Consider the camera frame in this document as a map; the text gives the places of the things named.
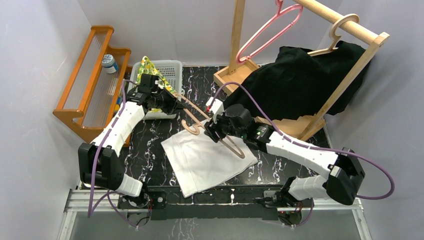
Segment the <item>black skirt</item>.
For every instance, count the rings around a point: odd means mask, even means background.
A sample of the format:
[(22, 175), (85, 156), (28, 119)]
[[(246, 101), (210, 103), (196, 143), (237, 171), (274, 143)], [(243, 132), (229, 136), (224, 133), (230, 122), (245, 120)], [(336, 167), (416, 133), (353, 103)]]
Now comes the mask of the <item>black skirt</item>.
[(241, 104), (253, 117), (297, 120), (315, 115), (365, 52), (339, 41), (336, 50), (310, 56), (310, 49), (282, 46), (274, 62), (253, 71), (224, 101)]

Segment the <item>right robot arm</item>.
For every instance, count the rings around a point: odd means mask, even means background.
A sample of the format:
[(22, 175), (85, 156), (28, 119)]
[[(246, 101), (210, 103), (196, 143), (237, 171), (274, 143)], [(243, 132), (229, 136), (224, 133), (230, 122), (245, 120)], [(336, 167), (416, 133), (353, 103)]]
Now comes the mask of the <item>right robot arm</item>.
[(320, 150), (313, 144), (279, 134), (272, 126), (256, 122), (241, 104), (224, 108), (222, 102), (211, 99), (206, 110), (213, 117), (204, 125), (205, 134), (214, 142), (235, 137), (253, 150), (284, 157), (316, 172), (316, 176), (290, 177), (280, 191), (259, 203), (295, 207), (305, 199), (315, 198), (330, 198), (348, 206), (354, 203), (365, 178), (357, 157)]

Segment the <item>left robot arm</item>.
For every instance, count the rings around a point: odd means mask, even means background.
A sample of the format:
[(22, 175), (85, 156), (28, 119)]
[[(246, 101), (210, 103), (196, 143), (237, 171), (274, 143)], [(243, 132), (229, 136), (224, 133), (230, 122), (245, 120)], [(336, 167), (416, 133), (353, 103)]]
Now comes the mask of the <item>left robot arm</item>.
[(125, 173), (119, 161), (125, 141), (136, 125), (151, 109), (160, 109), (167, 115), (186, 108), (178, 97), (165, 87), (165, 80), (143, 73), (139, 84), (122, 95), (118, 112), (105, 129), (91, 143), (78, 148), (80, 180), (91, 187), (100, 187), (130, 196), (137, 208), (149, 203), (149, 194), (143, 191), (143, 183)]

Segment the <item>white cloth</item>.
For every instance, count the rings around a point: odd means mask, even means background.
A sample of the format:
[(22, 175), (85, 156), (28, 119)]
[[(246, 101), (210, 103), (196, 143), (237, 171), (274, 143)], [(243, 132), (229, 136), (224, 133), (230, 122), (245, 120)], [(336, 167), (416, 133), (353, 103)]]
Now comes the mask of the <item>white cloth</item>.
[(161, 142), (184, 198), (216, 187), (258, 163), (242, 139), (231, 136), (224, 141), (230, 146), (235, 143), (244, 157), (213, 142), (202, 128), (199, 135), (182, 130)]

